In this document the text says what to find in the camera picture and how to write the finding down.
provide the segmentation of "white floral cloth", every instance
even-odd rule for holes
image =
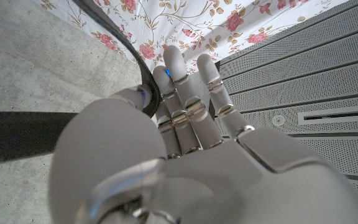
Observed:
[[[34,0],[106,47],[134,61],[128,50],[72,0]],[[347,0],[94,0],[119,26],[152,71],[176,45],[190,73],[196,59],[219,61]]]

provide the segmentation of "black strap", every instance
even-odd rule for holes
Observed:
[[[103,12],[101,8],[99,8],[93,0],[74,0],[75,4],[84,10],[87,15],[90,16],[95,22],[105,28],[108,32],[110,32],[113,36],[117,38],[135,57],[137,63],[140,67],[140,74],[142,75],[142,83],[148,84],[152,91],[152,101],[150,104],[143,109],[143,112],[150,117],[152,117],[161,101],[160,90],[154,81],[154,78],[146,66],[140,55],[137,53],[132,44],[125,38],[122,32],[119,30],[118,26],[113,23],[113,21]]]

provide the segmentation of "gray robot arm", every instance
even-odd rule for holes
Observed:
[[[54,223],[358,223],[346,179],[280,131],[254,129],[209,56],[198,67],[229,141],[179,51],[169,47],[164,60],[167,70],[153,72],[158,128],[141,112],[150,93],[138,86],[90,104],[62,132],[50,178]]]

